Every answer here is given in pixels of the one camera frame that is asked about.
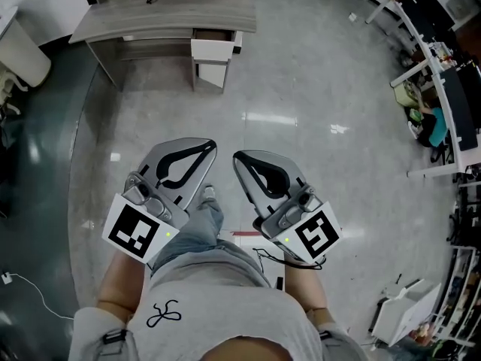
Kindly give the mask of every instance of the open drawer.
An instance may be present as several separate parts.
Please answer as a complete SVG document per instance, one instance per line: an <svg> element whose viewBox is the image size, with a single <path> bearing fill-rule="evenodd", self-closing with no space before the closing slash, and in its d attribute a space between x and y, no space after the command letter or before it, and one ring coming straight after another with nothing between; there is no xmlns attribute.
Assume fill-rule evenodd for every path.
<svg viewBox="0 0 481 361"><path fill-rule="evenodd" d="M232 58L234 50L234 33L232 31L196 29L191 40L191 48L192 58L195 61L227 62Z"/></svg>

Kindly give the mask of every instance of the power plug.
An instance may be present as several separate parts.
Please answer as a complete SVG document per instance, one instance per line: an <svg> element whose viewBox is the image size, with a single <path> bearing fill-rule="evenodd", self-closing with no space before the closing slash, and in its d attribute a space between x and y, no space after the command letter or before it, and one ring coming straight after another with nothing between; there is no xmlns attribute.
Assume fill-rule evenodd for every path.
<svg viewBox="0 0 481 361"><path fill-rule="evenodd" d="M11 284L13 280L9 272L2 272L2 281L5 285Z"/></svg>

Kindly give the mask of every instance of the gray shirt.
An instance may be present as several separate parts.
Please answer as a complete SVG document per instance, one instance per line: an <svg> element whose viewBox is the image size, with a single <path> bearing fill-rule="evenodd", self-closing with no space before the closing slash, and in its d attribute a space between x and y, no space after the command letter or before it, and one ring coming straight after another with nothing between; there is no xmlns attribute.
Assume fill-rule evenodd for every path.
<svg viewBox="0 0 481 361"><path fill-rule="evenodd" d="M120 329L125 340L105 344L103 336ZM293 360L367 360L345 332L333 324L315 328L291 296L223 250L162 266L127 325L97 308L79 310L69 360L199 361L239 336L277 343Z"/></svg>

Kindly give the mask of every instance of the white cable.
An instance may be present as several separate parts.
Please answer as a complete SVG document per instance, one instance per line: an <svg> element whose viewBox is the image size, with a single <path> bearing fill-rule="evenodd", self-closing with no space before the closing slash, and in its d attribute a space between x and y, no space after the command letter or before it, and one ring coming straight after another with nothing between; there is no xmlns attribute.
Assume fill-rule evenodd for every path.
<svg viewBox="0 0 481 361"><path fill-rule="evenodd" d="M45 298L44 298L44 295L42 294L42 292L40 291L40 289L38 289L37 285L35 285L33 282L29 281L28 279L26 279L25 277L22 277L20 274L17 274L17 273L13 273L13 274L10 274L10 275L15 275L17 276L18 278L22 278L24 281L27 281L29 284L31 284L35 289L37 289L37 291L40 293L40 296L42 297L42 303L44 304L45 308L52 314L55 314L58 318L64 318L66 320L73 320L72 317L66 317L66 316L61 316L60 314L57 314L55 311L53 311L52 309L50 309L47 304L45 303Z"/></svg>

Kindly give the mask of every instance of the teal shirt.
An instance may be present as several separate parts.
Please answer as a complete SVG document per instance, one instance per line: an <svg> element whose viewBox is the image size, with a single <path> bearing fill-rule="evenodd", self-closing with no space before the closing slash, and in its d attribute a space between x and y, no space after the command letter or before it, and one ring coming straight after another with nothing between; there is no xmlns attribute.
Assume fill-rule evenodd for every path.
<svg viewBox="0 0 481 361"><path fill-rule="evenodd" d="M446 137L448 128L446 121L444 120L443 110L440 108L433 108L433 115L436 117L436 124L434 125L433 132L429 137L429 143L434 147L437 147Z"/></svg>

